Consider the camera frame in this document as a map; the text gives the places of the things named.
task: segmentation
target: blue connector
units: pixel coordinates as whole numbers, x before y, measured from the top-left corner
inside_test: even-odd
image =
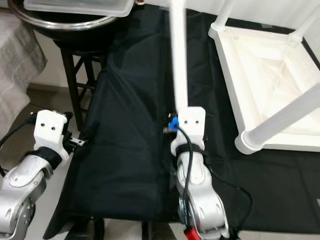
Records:
[[[175,116],[172,121],[169,123],[169,126],[168,128],[175,131],[175,132],[178,132],[178,128],[177,126],[179,126],[179,120],[178,120],[178,117]]]

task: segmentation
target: red connector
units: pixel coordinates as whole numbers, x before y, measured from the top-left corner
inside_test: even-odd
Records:
[[[187,227],[183,232],[188,240],[201,240],[194,227]]]

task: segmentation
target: black cloth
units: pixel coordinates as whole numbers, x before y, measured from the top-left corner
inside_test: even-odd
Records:
[[[215,16],[187,11],[188,98],[206,111],[206,159],[222,178],[247,189],[253,211],[244,229],[320,234],[320,154],[261,150],[243,155],[214,41]],[[280,27],[230,19],[231,26],[288,33]],[[175,111],[169,15],[147,5],[115,36],[87,116],[93,140],[71,162],[57,209],[44,235],[53,237],[76,216],[178,221],[175,137],[163,134]],[[241,192],[213,179],[229,224],[248,208]]]

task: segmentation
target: white plastic pipe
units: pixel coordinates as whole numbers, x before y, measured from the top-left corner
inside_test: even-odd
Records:
[[[317,83],[255,129],[247,131],[243,135],[243,140],[248,146],[259,150],[268,139],[319,107],[320,83]]]
[[[170,31],[175,110],[188,107],[186,0],[170,0]]]
[[[310,16],[306,20],[304,20],[302,25],[297,30],[288,35],[289,41],[294,44],[301,43],[308,29],[315,23],[318,18],[320,18],[320,6],[317,6],[312,11]]]
[[[231,11],[235,5],[236,0],[225,0],[224,4],[219,12],[218,17],[215,22],[212,24],[212,27],[216,31],[225,30],[226,22],[231,14]]]

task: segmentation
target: gray blanket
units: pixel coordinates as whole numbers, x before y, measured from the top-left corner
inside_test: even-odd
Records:
[[[33,30],[0,9],[0,138],[30,102],[27,87],[46,63]]]

